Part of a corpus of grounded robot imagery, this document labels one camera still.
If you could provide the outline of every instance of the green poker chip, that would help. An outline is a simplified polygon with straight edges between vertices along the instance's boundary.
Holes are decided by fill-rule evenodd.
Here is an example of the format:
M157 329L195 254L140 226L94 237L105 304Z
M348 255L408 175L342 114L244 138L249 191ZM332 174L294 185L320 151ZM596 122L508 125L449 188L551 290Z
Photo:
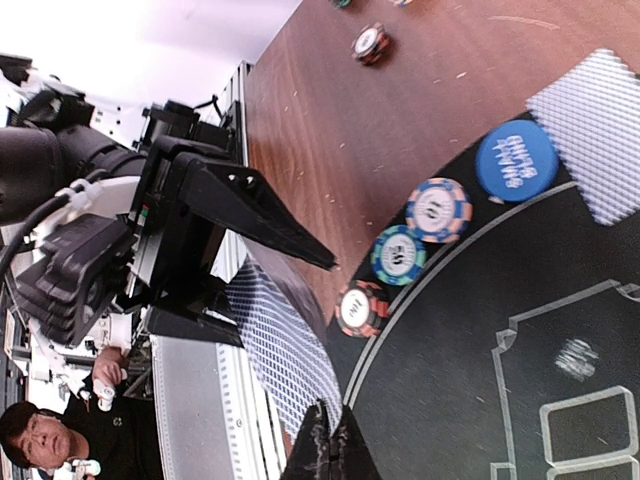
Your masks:
M424 245L407 225L394 225L382 232L371 254L373 272L381 281L394 286L415 281L426 261Z

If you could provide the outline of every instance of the hand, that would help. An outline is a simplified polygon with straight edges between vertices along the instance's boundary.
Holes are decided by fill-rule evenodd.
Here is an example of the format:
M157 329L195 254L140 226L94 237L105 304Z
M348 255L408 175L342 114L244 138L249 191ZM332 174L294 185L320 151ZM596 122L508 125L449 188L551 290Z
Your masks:
M93 380L100 380L107 386L120 385L126 378L124 368L128 366L127 359L117 348L106 348L93 365Z

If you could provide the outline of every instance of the poker chip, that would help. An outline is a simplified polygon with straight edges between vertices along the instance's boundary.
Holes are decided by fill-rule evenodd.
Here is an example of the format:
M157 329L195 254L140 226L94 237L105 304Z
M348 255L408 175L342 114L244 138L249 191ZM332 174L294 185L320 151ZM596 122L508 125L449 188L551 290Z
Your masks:
M406 225L387 228L377 238L371 254L376 276L388 285L413 282L424 268L427 251Z
M478 181L505 202L524 202L549 188L558 173L551 138L537 123L514 120L483 140L476 156Z
M373 282L351 281L338 294L335 317L341 330L351 337L379 335L389 319L384 290Z
M448 178L431 178L416 188L406 209L407 225L428 243L450 243L460 238L473 214L462 185Z
M351 46L353 58L363 65L373 65L391 45L391 38L387 35L381 23L367 26L362 29L360 36L355 39Z

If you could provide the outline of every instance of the black felt table layout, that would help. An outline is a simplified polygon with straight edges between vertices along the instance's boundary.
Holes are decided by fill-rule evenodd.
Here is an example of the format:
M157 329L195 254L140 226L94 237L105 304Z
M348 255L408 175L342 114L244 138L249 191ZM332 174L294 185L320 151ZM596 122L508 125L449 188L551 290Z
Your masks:
M345 403L385 479L638 478L640 216L597 225L563 168L526 204L492 203L478 146L437 175L473 203L462 239L386 286L380 337L332 322ZM354 278L376 281L369 257Z

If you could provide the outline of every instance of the white wall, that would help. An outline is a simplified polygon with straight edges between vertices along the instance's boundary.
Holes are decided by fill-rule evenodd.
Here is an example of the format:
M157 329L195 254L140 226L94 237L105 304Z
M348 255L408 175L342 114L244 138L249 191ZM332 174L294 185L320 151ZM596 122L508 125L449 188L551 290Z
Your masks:
M255 63L300 0L0 0L0 52L123 101L190 105Z

